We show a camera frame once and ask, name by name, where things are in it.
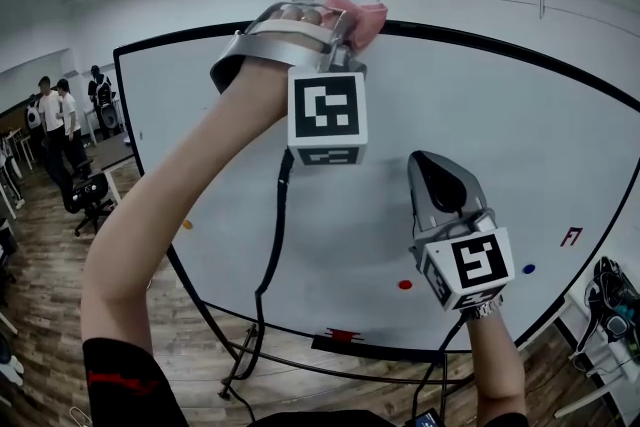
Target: curved whiteboard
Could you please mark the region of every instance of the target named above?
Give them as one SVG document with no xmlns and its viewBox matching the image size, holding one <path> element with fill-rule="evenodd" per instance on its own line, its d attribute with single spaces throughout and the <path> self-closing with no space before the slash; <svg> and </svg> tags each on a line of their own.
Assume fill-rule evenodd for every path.
<svg viewBox="0 0 640 427">
<path fill-rule="evenodd" d="M 174 43 L 116 51 L 144 172 L 217 101 L 209 69 L 229 36 L 199 37 L 180 41 L 178 33 Z M 369 344 L 438 348 L 458 314 L 441 310 L 407 251 L 407 158 L 428 150 L 474 173 L 509 230 L 517 276 L 503 311 L 517 339 L 564 293 L 611 223 L 638 162 L 640 116 L 581 82 L 474 48 L 382 35 L 362 60 L 369 67 L 364 163 L 294 166 L 284 248 L 263 299 L 266 321 L 309 335 L 333 328 Z M 174 240 L 209 305 L 255 318 L 285 146 L 281 122 L 224 169 L 190 212 L 193 229 Z M 571 228 L 582 232 L 561 247 Z M 526 275 L 528 264 L 536 269 Z M 413 287 L 401 290 L 402 280 Z M 450 349 L 468 348 L 462 330 Z"/>
</svg>

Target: hand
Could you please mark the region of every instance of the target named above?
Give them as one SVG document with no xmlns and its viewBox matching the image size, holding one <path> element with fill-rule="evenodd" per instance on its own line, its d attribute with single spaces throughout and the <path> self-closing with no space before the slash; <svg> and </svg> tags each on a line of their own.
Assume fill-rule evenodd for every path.
<svg viewBox="0 0 640 427">
<path fill-rule="evenodd" d="M 297 6 L 289 6 L 284 11 L 278 10 L 271 15 L 270 19 L 300 20 L 326 28 L 332 28 L 337 22 L 337 17 L 329 17 L 328 20 L 323 21 L 322 16 L 315 9 L 303 12 Z M 256 37 L 286 41 L 312 50 L 322 48 L 320 43 L 302 34 L 268 33 Z M 225 92 L 225 96 L 251 103 L 267 113 L 275 123 L 287 114 L 289 67 L 287 64 L 249 57 L 245 59 L 238 76 Z"/>
</svg>

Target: wooden floor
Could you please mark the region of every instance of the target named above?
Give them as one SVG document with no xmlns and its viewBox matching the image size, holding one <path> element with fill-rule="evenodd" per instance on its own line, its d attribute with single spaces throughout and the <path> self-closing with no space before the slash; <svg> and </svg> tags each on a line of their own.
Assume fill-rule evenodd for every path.
<svg viewBox="0 0 640 427">
<path fill-rule="evenodd" d="M 81 237 L 73 234 L 81 215 L 67 213 L 58 189 L 44 172 L 27 172 L 26 206 L 19 212 L 17 239 L 20 249 L 10 270 L 17 283 L 7 293 L 5 314 L 19 330 L 11 340 L 24 364 L 24 388 L 18 391 L 0 383 L 0 393 L 13 409 L 0 406 L 20 427 L 69 426 L 68 411 L 77 406 L 89 413 L 82 363 L 79 302 L 82 270 L 91 244 L 92 228 Z M 133 162 L 115 173 L 121 193 L 138 179 Z M 247 425 L 244 407 L 218 397 L 220 379 L 228 374 L 232 359 L 215 339 L 182 288 L 168 262 L 164 262 L 148 293 L 156 359 L 166 373 L 189 424 Z M 242 343 L 248 323 L 212 310 L 228 336 Z M 313 351 L 309 340 L 268 330 L 265 352 L 324 368 L 420 378 L 423 365 L 372 361 Z M 570 349 L 555 328 L 550 328 L 523 352 L 527 371 L 527 402 L 532 426 L 608 427 L 613 420 L 598 401 L 561 420 L 553 412 L 595 389 L 571 364 Z M 450 376 L 472 371 L 469 357 L 452 358 Z M 369 409 L 402 425 L 409 417 L 413 386 L 353 381 L 297 370 L 261 361 L 254 376 L 235 388 L 254 408 L 258 418 L 278 411 Z M 437 407 L 440 389 L 424 391 L 424 406 Z M 475 425 L 473 385 L 447 402 L 449 427 Z"/>
</svg>

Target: black sleeve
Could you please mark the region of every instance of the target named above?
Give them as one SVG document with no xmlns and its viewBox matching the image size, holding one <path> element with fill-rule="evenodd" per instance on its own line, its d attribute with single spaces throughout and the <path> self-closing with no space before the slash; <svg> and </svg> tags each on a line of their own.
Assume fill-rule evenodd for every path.
<svg viewBox="0 0 640 427">
<path fill-rule="evenodd" d="M 520 413 L 507 413 L 494 418 L 485 427 L 529 427 L 529 421 Z"/>
<path fill-rule="evenodd" d="M 147 351 L 94 338 L 82 349 L 94 427 L 188 427 L 167 378 Z"/>
</svg>

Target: white shirt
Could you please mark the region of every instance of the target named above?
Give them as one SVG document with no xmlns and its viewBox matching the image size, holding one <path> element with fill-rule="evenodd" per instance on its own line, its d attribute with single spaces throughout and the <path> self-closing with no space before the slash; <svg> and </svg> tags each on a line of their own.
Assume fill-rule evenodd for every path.
<svg viewBox="0 0 640 427">
<path fill-rule="evenodd" d="M 57 91 L 51 91 L 49 96 L 42 95 L 40 97 L 40 105 L 38 112 L 44 113 L 44 119 L 47 122 L 47 132 L 52 132 L 64 125 L 60 118 L 56 118 L 56 114 L 60 112 L 60 96 Z"/>
<path fill-rule="evenodd" d="M 76 113 L 76 124 L 71 129 L 71 113 Z M 80 130 L 80 123 L 78 123 L 78 113 L 76 112 L 76 100 L 71 96 L 71 93 L 67 93 L 62 98 L 62 114 L 64 115 L 64 135 L 69 135 L 76 130 Z"/>
</svg>

